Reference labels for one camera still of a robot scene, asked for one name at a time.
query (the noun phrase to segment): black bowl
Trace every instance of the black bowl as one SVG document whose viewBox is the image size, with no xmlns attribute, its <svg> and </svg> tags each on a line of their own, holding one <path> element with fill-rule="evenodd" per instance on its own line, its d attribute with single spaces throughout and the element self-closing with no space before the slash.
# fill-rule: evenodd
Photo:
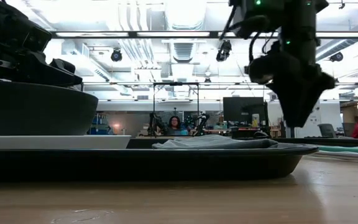
<svg viewBox="0 0 358 224">
<path fill-rule="evenodd" d="M 0 136 L 84 135 L 97 97 L 56 86 L 0 82 Z"/>
</svg>

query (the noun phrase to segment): woman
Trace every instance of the woman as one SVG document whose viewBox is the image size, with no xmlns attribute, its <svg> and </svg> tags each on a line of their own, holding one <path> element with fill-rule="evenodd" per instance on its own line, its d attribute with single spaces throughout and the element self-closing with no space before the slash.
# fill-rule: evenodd
<svg viewBox="0 0 358 224">
<path fill-rule="evenodd" d="M 181 123 L 178 116 L 172 116 L 169 119 L 168 133 L 169 136 L 186 135 L 187 131 L 181 129 Z"/>
</svg>

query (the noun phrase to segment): office chair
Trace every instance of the office chair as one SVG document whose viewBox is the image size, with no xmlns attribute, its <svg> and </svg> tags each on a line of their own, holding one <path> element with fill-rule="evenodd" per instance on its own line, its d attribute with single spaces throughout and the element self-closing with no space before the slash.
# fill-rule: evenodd
<svg viewBox="0 0 358 224">
<path fill-rule="evenodd" d="M 332 124 L 319 124 L 322 137 L 337 138 Z"/>
</svg>

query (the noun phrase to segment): green mat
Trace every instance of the green mat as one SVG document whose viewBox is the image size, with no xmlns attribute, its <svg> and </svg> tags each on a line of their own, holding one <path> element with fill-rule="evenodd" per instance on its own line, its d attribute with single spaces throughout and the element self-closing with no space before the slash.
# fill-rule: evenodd
<svg viewBox="0 0 358 224">
<path fill-rule="evenodd" d="M 358 147 L 318 146 L 320 151 L 326 152 L 358 152 Z"/>
</svg>

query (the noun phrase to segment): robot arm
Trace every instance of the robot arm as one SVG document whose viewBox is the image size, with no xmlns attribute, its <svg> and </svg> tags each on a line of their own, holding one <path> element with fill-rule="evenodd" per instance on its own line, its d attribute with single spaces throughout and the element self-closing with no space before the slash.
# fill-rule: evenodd
<svg viewBox="0 0 358 224">
<path fill-rule="evenodd" d="M 162 135 L 168 134 L 168 127 L 162 121 L 161 117 L 157 116 L 155 113 L 150 113 L 149 135 L 151 136 L 155 135 L 155 132 L 157 131 L 157 127 L 160 128 Z"/>
<path fill-rule="evenodd" d="M 221 39 L 229 30 L 244 39 L 256 33 L 245 72 L 252 82 L 277 94 L 287 126 L 303 127 L 322 92 L 335 86 L 335 79 L 316 63 L 316 14 L 328 6 L 327 1 L 230 0 L 229 5 L 233 9 Z M 271 49 L 254 59 L 252 48 L 259 35 L 279 27 L 278 40 Z"/>
<path fill-rule="evenodd" d="M 60 87 L 79 85 L 75 66 L 61 59 L 48 65 L 42 52 L 52 34 L 0 1 L 0 80 Z"/>
<path fill-rule="evenodd" d="M 202 113 L 201 115 L 199 115 L 197 117 L 196 120 L 201 120 L 201 121 L 197 125 L 196 131 L 194 132 L 193 137 L 201 135 L 201 133 L 203 132 L 203 129 L 205 128 L 205 125 L 206 125 L 206 122 L 207 122 L 208 119 L 209 119 L 209 115 L 205 114 L 205 113 Z"/>
</svg>

